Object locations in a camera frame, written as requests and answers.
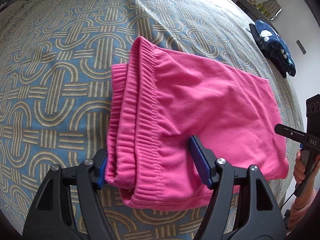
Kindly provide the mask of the right forearm pink sleeve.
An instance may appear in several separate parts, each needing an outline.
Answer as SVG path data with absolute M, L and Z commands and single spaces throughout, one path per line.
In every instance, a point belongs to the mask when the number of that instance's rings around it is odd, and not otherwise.
M 289 222 L 287 225 L 289 231 L 292 231 L 305 216 L 315 196 L 316 191 L 313 186 L 308 186 L 304 194 L 295 199 L 290 209 Z

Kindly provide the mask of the person's right hand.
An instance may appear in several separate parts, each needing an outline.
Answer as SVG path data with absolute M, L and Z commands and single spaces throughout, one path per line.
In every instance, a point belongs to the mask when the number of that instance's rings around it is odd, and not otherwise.
M 315 177 L 319 172 L 319 155 L 317 155 L 316 157 L 315 164 L 316 164 L 315 169 L 309 177 L 310 182 L 315 181 Z M 295 162 L 294 171 L 293 171 L 293 176 L 297 183 L 301 184 L 304 181 L 306 177 L 304 172 L 305 172 L 305 165 L 302 162 L 302 150 L 299 150 L 296 155 L 296 162 Z

